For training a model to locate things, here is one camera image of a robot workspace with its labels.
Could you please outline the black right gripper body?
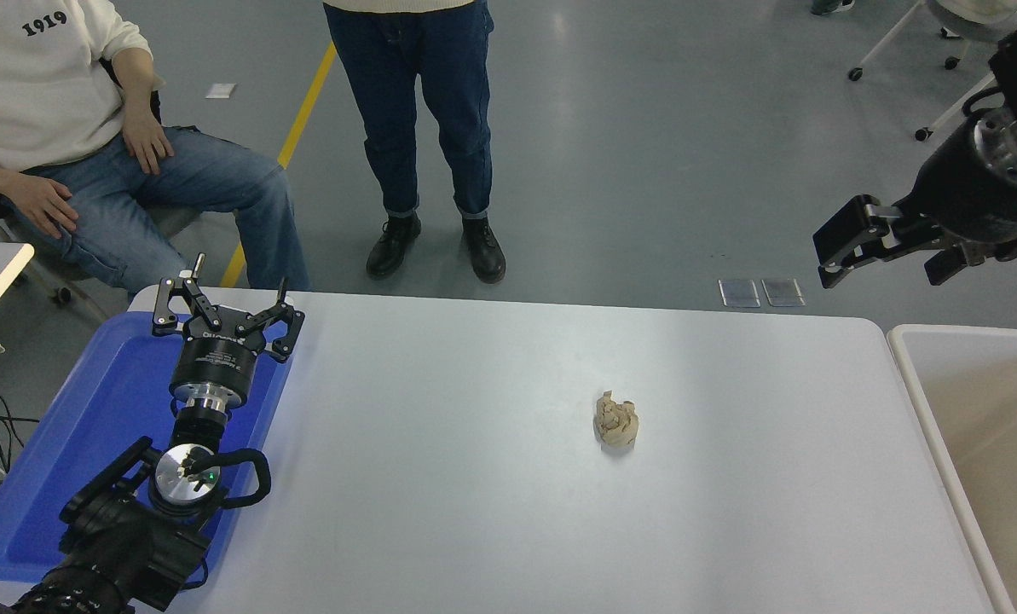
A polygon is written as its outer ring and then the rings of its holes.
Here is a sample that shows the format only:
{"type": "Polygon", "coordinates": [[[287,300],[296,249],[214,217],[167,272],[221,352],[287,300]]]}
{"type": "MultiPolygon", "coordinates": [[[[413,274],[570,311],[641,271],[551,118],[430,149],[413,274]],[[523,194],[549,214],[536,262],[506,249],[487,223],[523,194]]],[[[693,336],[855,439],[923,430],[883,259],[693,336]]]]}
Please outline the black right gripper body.
{"type": "Polygon", "coordinates": [[[988,160],[988,131],[959,128],[929,157],[909,194],[895,202],[904,214],[924,214],[974,242],[1017,240],[1016,176],[988,160]]]}

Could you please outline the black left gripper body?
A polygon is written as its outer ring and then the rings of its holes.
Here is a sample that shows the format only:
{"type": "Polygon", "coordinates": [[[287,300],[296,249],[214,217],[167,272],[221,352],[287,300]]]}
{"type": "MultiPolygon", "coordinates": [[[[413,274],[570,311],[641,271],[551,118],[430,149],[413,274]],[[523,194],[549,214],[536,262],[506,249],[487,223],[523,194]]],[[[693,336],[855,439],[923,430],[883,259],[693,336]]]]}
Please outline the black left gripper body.
{"type": "Polygon", "coordinates": [[[212,332],[198,318],[181,326],[183,349],[170,377],[176,400],[248,400],[265,334],[243,323],[212,332]]]}

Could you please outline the person's left hand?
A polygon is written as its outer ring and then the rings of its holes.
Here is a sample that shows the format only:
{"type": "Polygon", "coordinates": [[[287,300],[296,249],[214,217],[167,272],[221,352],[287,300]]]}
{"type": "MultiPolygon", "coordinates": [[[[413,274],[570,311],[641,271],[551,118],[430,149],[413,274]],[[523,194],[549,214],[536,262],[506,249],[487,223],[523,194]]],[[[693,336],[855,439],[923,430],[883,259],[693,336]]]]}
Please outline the person's left hand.
{"type": "Polygon", "coordinates": [[[160,175],[161,163],[176,155],[164,127],[151,112],[148,101],[127,101],[124,104],[121,133],[127,152],[148,175],[160,175]]]}

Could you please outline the person's right hand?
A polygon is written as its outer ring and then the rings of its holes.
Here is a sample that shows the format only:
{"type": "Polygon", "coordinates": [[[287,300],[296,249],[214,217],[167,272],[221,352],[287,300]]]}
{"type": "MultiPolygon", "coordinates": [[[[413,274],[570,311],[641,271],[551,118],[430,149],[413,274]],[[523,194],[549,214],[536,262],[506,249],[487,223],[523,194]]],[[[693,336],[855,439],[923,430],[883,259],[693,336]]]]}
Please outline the person's right hand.
{"type": "Polygon", "coordinates": [[[68,203],[72,192],[63,183],[22,172],[10,172],[2,194],[12,202],[18,214],[53,240],[77,230],[78,213],[68,203]]]}

